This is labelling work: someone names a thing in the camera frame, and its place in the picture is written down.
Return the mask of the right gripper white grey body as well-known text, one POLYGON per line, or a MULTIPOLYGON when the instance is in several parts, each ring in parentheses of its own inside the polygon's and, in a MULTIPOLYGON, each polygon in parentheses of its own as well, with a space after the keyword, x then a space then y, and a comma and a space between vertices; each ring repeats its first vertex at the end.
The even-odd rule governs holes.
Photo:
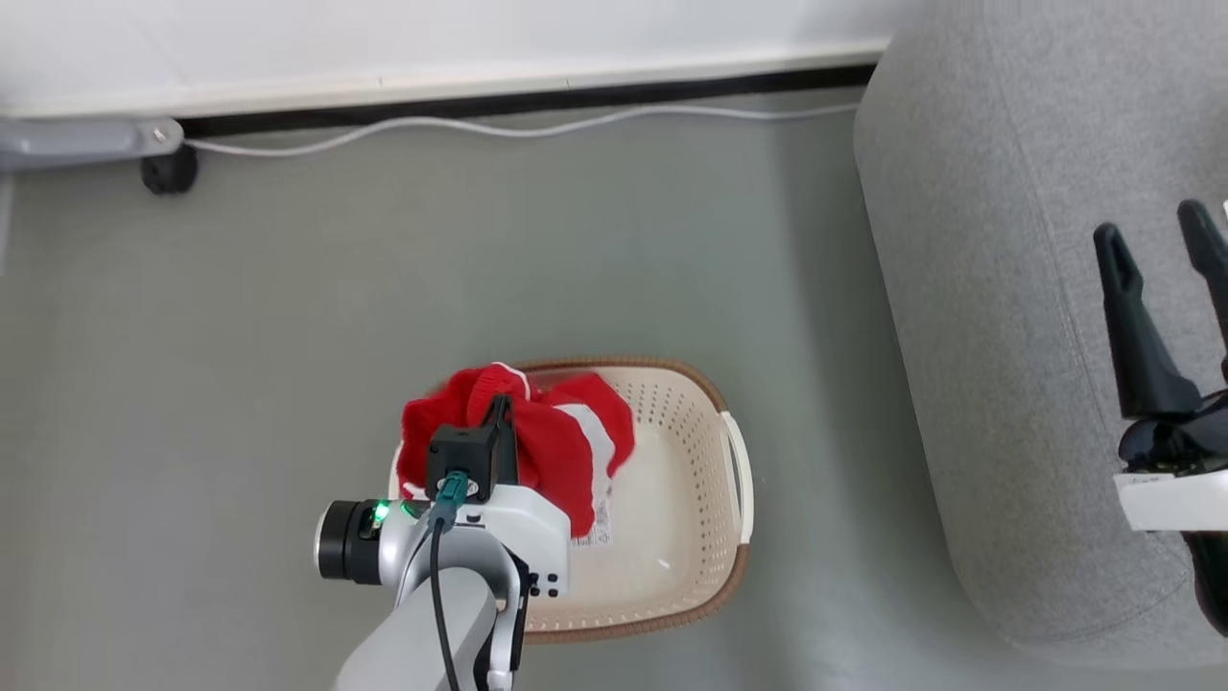
POLYGON ((1227 626, 1226 392, 1192 412, 1133 421, 1114 477, 1135 531, 1176 533, 1192 554, 1194 594, 1216 632, 1227 626))

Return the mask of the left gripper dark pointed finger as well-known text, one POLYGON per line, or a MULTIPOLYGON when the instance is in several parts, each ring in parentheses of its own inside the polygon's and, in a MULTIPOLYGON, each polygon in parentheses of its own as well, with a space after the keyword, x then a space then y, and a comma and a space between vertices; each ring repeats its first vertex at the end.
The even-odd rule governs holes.
POLYGON ((496 396, 492 396, 484 417, 484 425, 492 430, 494 459, 516 460, 515 399, 508 393, 499 393, 496 396))

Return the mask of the left gripper white grey body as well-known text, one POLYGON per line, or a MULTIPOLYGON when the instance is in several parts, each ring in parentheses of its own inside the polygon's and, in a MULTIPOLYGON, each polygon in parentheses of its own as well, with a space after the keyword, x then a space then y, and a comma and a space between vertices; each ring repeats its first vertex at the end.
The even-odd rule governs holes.
POLYGON ((545 598, 570 592, 571 522, 534 488, 497 485, 485 503, 457 508, 451 528, 451 565, 475 569, 492 585, 508 587, 513 560, 535 576, 545 598))

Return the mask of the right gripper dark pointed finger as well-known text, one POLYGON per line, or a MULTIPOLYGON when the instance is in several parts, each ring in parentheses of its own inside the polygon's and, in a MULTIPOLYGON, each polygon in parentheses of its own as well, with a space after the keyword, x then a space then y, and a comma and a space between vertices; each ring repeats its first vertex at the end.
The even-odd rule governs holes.
POLYGON ((1144 306, 1144 276, 1117 225, 1094 230, 1108 342, 1122 419, 1181 419, 1201 406, 1192 380, 1180 376, 1144 306))
POLYGON ((1195 272, 1202 276, 1210 288, 1214 307, 1216 326, 1227 346, 1227 244, 1214 218, 1199 200, 1184 200, 1178 205, 1178 223, 1186 245, 1187 257, 1195 272))

